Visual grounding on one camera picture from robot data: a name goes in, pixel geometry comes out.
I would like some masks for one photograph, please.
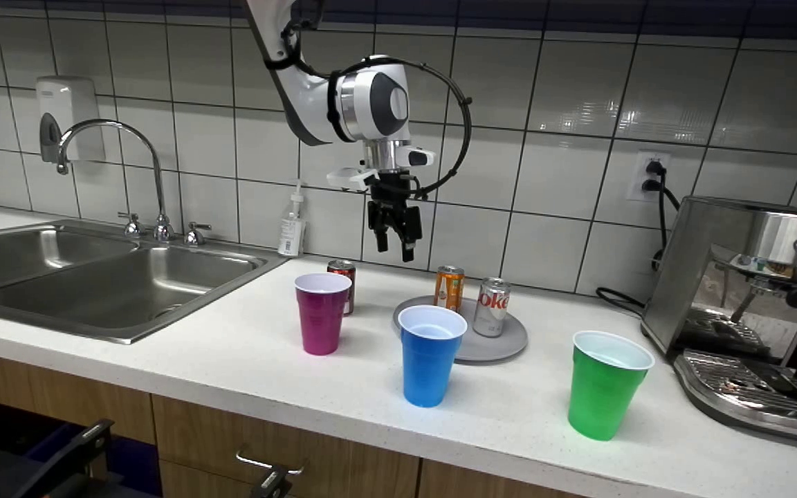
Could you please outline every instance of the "sink basin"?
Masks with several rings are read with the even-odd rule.
[[[133,246],[117,230],[0,231],[0,317],[135,342],[272,271],[281,256],[216,246]]]
[[[38,223],[0,231],[0,284],[56,267],[128,255],[125,237],[77,223]]]
[[[0,284],[0,317],[135,342],[273,264],[243,252],[151,246]]]

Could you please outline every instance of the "can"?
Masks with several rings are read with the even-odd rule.
[[[351,309],[353,309],[353,262],[349,256],[335,256],[326,262],[326,271],[344,273],[351,282],[345,303],[344,303],[344,314],[351,314]]]
[[[474,331],[485,338],[500,338],[506,327],[510,284],[500,275],[489,275],[478,288]]]
[[[459,264],[439,264],[434,273],[434,303],[463,311],[464,273]]]

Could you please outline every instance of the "wooden cabinet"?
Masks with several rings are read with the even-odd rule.
[[[147,392],[0,358],[0,404],[77,425],[111,418],[113,434],[154,443]]]
[[[424,461],[418,498],[569,498],[569,494],[450,465]]]
[[[418,459],[411,457],[172,399],[151,399],[151,412],[169,498],[248,494],[248,483],[266,472],[239,465],[239,448],[251,459],[304,466],[304,476],[294,482],[299,498],[414,494]]]

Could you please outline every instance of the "espresso machine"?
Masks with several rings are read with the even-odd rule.
[[[797,210],[683,199],[643,328],[703,412],[797,437]]]

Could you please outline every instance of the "gray plate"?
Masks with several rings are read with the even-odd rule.
[[[395,328],[399,328],[399,311],[411,303],[431,303],[431,296],[414,296],[414,298],[400,300],[393,311]],[[470,322],[474,322],[474,311],[475,311],[475,298],[463,298],[463,314]],[[470,364],[506,361],[522,354],[526,347],[528,347],[528,328],[512,311],[506,311],[506,327],[500,338],[485,338],[475,328],[470,328],[463,338],[454,361],[470,361]]]

